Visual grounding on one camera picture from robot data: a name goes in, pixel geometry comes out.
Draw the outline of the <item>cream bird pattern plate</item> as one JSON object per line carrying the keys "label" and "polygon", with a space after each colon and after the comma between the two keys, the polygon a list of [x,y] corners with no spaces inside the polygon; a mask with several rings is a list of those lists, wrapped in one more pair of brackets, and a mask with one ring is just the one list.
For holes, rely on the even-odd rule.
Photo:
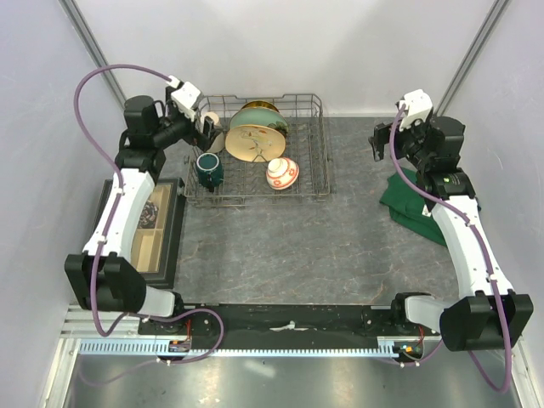
{"label": "cream bird pattern plate", "polygon": [[278,131],[258,125],[231,128],[225,137],[225,149],[244,162],[270,162],[283,155],[286,138]]}

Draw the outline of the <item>mint green flower plate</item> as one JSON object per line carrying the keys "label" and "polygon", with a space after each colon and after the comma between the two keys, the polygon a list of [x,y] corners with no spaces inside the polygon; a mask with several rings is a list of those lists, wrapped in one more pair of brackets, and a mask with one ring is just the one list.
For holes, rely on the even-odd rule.
{"label": "mint green flower plate", "polygon": [[273,128],[281,133],[288,133],[286,119],[275,110],[263,107],[246,108],[238,111],[230,120],[229,127],[236,128],[246,125],[258,125]]}

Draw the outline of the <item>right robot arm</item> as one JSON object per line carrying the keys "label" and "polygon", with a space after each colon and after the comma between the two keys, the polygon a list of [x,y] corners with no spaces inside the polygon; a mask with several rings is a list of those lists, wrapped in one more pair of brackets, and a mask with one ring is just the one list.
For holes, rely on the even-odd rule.
{"label": "right robot arm", "polygon": [[422,195],[445,238],[456,271],[459,298],[439,301],[423,292],[396,295],[391,328],[402,335],[419,325],[440,334],[450,351],[512,348],[534,311],[503,274],[485,236],[470,178],[458,166],[465,126],[448,116],[418,120],[407,129],[380,123],[369,138],[376,160],[390,147],[416,168],[409,188]]}

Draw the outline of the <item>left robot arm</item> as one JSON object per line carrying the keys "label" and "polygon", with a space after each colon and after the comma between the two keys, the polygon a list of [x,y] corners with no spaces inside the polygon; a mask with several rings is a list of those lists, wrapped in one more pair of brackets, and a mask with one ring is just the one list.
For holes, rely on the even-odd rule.
{"label": "left robot arm", "polygon": [[173,90],[162,104],[139,95],[124,105],[126,128],[111,161],[114,175],[110,194],[82,252],[65,260],[65,273],[76,300],[91,312],[104,336],[108,331],[100,323],[102,312],[156,317],[157,325],[168,334],[185,328],[187,315],[177,308],[179,295],[148,284],[130,258],[140,215],[166,160],[165,149],[180,140],[202,148],[209,146],[212,126],[198,123],[200,99],[196,90]]}

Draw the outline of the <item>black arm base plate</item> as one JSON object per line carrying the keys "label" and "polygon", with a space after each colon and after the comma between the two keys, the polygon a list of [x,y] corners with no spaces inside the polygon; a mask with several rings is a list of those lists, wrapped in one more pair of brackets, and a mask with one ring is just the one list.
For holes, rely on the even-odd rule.
{"label": "black arm base plate", "polygon": [[340,304],[187,303],[210,309],[224,323],[221,350],[370,349],[380,337],[437,341],[428,328],[397,321],[389,306]]}

